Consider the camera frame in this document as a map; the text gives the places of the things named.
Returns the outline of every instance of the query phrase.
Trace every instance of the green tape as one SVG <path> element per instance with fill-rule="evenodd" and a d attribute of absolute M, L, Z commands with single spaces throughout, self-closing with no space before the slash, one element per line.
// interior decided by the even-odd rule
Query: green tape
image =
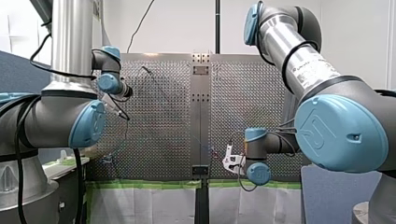
<path fill-rule="evenodd" d="M 89 189 L 198 189 L 199 181 L 112 180 L 87 182 Z"/>
<path fill-rule="evenodd" d="M 254 187 L 248 180 L 241 180 L 244 186 Z M 87 182 L 87 189 L 198 189 L 200 181 L 147 181 L 147 180 L 111 180 Z M 210 188 L 238 188 L 237 180 L 209 180 Z M 264 185 L 272 189 L 301 189 L 301 183 L 270 181 Z"/>
<path fill-rule="evenodd" d="M 248 180 L 241 180 L 244 186 L 254 187 Z M 211 179 L 209 180 L 209 187 L 210 188 L 235 188 L 240 187 L 238 180 L 217 180 Z M 265 188 L 272 188 L 272 189 L 301 189 L 301 183 L 290 183 L 290 182 L 277 182 L 277 181 L 270 181 L 268 184 L 264 185 Z"/>

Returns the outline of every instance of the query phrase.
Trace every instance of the robotic arm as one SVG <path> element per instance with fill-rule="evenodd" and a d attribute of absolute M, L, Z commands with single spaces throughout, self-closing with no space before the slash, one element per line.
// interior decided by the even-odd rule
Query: robotic arm
<path fill-rule="evenodd" d="M 309 160 L 330 171 L 383 173 L 369 218 L 371 223 L 396 223 L 396 94 L 374 91 L 360 78 L 338 73 L 318 53 L 318 21 L 305 8 L 259 2 L 247 14 L 245 43 L 257 46 L 262 58 L 276 66 L 299 100 L 291 145 L 298 144 Z M 248 129 L 245 137 L 247 177 L 263 185 L 270 179 L 266 153 L 290 149 L 273 150 L 276 141 L 264 129 Z"/>
<path fill-rule="evenodd" d="M 133 94 L 120 80 L 119 50 L 92 50 L 92 9 L 89 0 L 53 0 L 51 69 L 32 63 L 51 72 L 50 84 L 40 95 L 0 94 L 0 219 L 7 223 L 58 222 L 58 185 L 48 182 L 38 149 L 78 150 L 100 139 L 105 104 L 92 70 L 101 71 L 97 85 L 112 99 Z"/>

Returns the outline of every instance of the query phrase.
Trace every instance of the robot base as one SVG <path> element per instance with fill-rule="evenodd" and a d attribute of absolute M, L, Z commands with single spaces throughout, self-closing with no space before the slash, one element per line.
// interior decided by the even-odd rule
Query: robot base
<path fill-rule="evenodd" d="M 50 181 L 47 191 L 27 199 L 23 205 L 26 221 L 29 224 L 56 224 L 59 221 L 58 183 Z M 0 220 L 9 224 L 19 224 L 18 206 L 0 208 Z"/>

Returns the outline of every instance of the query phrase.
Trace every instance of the black cable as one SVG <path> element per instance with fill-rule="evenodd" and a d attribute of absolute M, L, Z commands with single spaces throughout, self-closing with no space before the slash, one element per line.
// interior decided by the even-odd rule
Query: black cable
<path fill-rule="evenodd" d="M 20 113 L 22 113 L 20 120 L 18 121 L 17 130 L 14 135 L 14 145 L 15 145 L 15 155 L 17 157 L 18 163 L 18 215 L 20 217 L 21 224 L 26 224 L 26 218 L 23 212 L 23 165 L 22 165 L 22 158 L 21 158 L 21 149 L 20 149 L 20 134 L 21 128 L 24 127 L 24 122 L 29 114 L 30 110 L 32 109 L 33 105 L 39 101 L 41 96 L 36 96 L 33 100 L 28 104 L 25 108 L 20 109 Z"/>
<path fill-rule="evenodd" d="M 287 88 L 291 93 L 294 93 L 294 92 L 291 90 L 291 88 L 290 88 L 290 86 L 289 86 L 289 83 L 288 83 L 288 80 L 286 79 L 286 68 L 288 67 L 288 63 L 289 63 L 289 60 L 290 60 L 291 56 L 293 56 L 293 54 L 294 54 L 297 50 L 299 50 L 299 49 L 302 48 L 302 47 L 305 47 L 306 45 L 311 45 L 313 48 L 315 48 L 315 50 L 318 50 L 318 44 L 317 44 L 317 42 L 315 42 L 315 41 L 313 41 L 313 40 L 305 40 L 305 41 L 301 42 L 300 44 L 294 46 L 294 48 L 292 48 L 292 49 L 290 50 L 290 52 L 288 53 L 288 55 L 286 55 L 285 60 L 283 60 L 282 70 L 281 70 L 282 79 L 283 79 L 283 84 L 285 84 L 286 88 Z"/>
<path fill-rule="evenodd" d="M 110 94 L 107 94 L 108 95 L 108 97 L 110 97 L 110 99 L 111 99 L 111 101 L 114 103 L 114 105 L 116 105 L 116 107 L 122 112 L 122 114 L 124 115 L 124 116 L 122 116 L 122 115 L 119 115 L 120 116 L 120 118 L 122 118 L 122 119 L 126 119 L 126 120 L 131 120 L 131 118 L 129 118 L 129 115 L 125 112 L 125 110 L 123 110 L 120 106 L 119 106 L 119 104 L 117 104 L 117 102 L 116 102 L 116 100 L 110 95 Z"/>
<path fill-rule="evenodd" d="M 47 26 L 50 25 L 51 23 L 52 23 L 52 18 L 49 18 L 49 20 L 41 24 L 41 26 Z"/>
<path fill-rule="evenodd" d="M 144 19 L 146 18 L 146 16 L 148 15 L 149 9 L 151 8 L 151 5 L 152 5 L 153 3 L 154 3 L 154 0 L 151 0 L 151 2 L 150 2 L 149 5 L 148 5 L 148 9 L 146 10 L 145 14 L 144 14 L 143 17 L 142 17 L 142 20 L 140 20 L 139 25 L 137 26 L 136 31 L 134 31 L 134 33 L 132 34 L 132 36 L 131 36 L 131 42 L 129 43 L 128 49 L 126 50 L 127 53 L 129 53 L 129 49 L 131 48 L 132 42 L 134 41 L 134 36 L 135 36 L 135 35 L 137 34 L 137 32 L 139 31 L 140 26 L 142 25 L 143 20 L 144 20 Z"/>
<path fill-rule="evenodd" d="M 241 186 L 241 188 L 244 190 L 244 191 L 246 191 L 246 192 L 251 192 L 251 191 L 253 191 L 253 190 L 255 190 L 256 188 L 257 188 L 257 185 L 254 185 L 254 188 L 253 189 L 247 189 L 243 184 L 242 184 L 242 181 L 241 181 L 241 167 L 242 167 L 242 160 L 245 158 L 246 156 L 245 156 L 245 154 L 242 156 L 242 159 L 241 159 L 241 161 L 239 162 L 239 166 L 238 166 L 238 183 L 239 183 L 239 185 Z"/>
<path fill-rule="evenodd" d="M 35 56 L 37 56 L 37 54 L 43 49 L 44 45 L 46 44 L 48 38 L 51 37 L 51 34 L 47 34 L 46 37 L 44 37 L 43 42 L 40 44 L 40 46 L 38 47 L 38 49 L 35 51 L 35 53 L 33 53 L 32 57 L 30 57 L 30 64 L 38 69 L 50 72 L 50 73 L 54 73 L 57 75 L 61 75 L 64 77 L 81 77 L 81 78 L 89 78 L 90 80 L 94 80 L 96 79 L 96 77 L 93 76 L 83 76 L 83 75 L 76 75 L 76 74 L 70 74 L 70 73 L 65 73 L 65 72 L 60 72 L 60 71 L 56 71 L 53 70 L 51 68 L 42 66 L 38 63 L 35 62 Z"/>
<path fill-rule="evenodd" d="M 263 2 L 262 1 L 259 1 L 258 3 L 257 3 L 257 27 L 256 27 L 256 46 L 257 46 L 257 49 L 259 50 L 259 53 L 260 53 L 260 56 L 262 57 L 262 59 L 266 62 L 266 63 L 268 63 L 268 64 L 271 64 L 271 65 L 275 65 L 274 63 L 271 63 L 270 61 L 268 61 L 265 57 L 264 57 L 264 55 L 262 54 L 262 42 L 260 41 L 260 18 L 261 18 L 261 16 L 262 16 L 262 4 L 263 4 Z"/>
<path fill-rule="evenodd" d="M 12 109 L 16 105 L 20 105 L 26 101 L 33 100 L 37 95 L 29 94 L 19 97 L 18 99 L 12 100 L 0 108 L 0 118 L 8 112 L 8 110 Z"/>
<path fill-rule="evenodd" d="M 131 99 L 131 96 L 128 96 L 127 98 L 125 98 L 125 100 L 117 100 L 116 98 L 113 98 L 113 100 L 114 100 L 115 102 L 118 102 L 118 103 L 125 103 L 125 102 L 128 102 L 129 99 Z"/>
<path fill-rule="evenodd" d="M 387 91 L 387 90 L 375 90 L 376 93 L 382 95 L 382 96 L 391 96 L 391 97 L 396 97 L 396 92 L 394 91 Z"/>
<path fill-rule="evenodd" d="M 284 136 L 280 135 L 279 133 L 275 133 L 275 132 L 268 132 L 270 134 L 273 134 L 275 136 L 277 136 L 279 139 L 282 139 L 286 144 L 288 144 L 288 146 L 293 150 L 292 154 L 288 154 L 285 153 L 286 156 L 288 157 L 294 157 L 296 155 L 296 153 L 298 152 L 298 150 L 295 149 L 295 147 L 293 146 L 293 144 Z"/>
<path fill-rule="evenodd" d="M 82 176 L 82 163 L 81 156 L 79 155 L 78 148 L 73 148 L 73 153 L 76 158 L 76 166 L 77 166 L 77 174 L 78 174 L 78 206 L 77 206 L 77 214 L 76 214 L 76 222 L 77 224 L 81 223 L 82 218 L 82 206 L 84 204 L 84 179 Z"/>

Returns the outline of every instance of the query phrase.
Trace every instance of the gray fabric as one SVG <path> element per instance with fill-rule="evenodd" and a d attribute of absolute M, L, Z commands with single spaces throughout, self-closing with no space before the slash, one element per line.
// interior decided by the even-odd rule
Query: gray fabric
<path fill-rule="evenodd" d="M 378 172 L 353 175 L 303 167 L 306 223 L 350 223 L 353 206 L 370 200 L 380 176 Z"/>
<path fill-rule="evenodd" d="M 300 224 L 299 189 L 209 190 L 212 224 Z M 91 224 L 193 224 L 195 189 L 94 189 Z"/>

